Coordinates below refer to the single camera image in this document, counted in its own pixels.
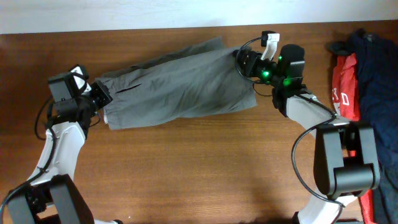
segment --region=gray fabric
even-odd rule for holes
[[[235,49],[218,38],[104,74],[98,79],[113,97],[104,108],[109,127],[153,126],[256,106],[251,83],[234,68]]]

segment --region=white backdrop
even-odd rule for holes
[[[397,0],[0,0],[0,34],[387,19]]]

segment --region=clothing pile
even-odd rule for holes
[[[376,138],[381,181],[360,198],[364,221],[398,223],[398,47],[360,29],[330,50],[338,56],[332,81],[337,113],[370,122]]]
[[[234,67],[238,48],[227,49],[219,37],[105,73],[98,79],[113,97],[105,122],[111,129],[138,128],[257,106],[252,84]]]

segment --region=white bracket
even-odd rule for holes
[[[279,37],[280,34],[268,34],[267,46],[264,53],[261,55],[261,60],[271,60],[274,57],[276,50],[278,49]]]

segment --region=navy blue fabric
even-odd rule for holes
[[[359,30],[351,35],[347,48],[358,61],[361,120],[374,128],[381,164],[398,168],[398,47]]]

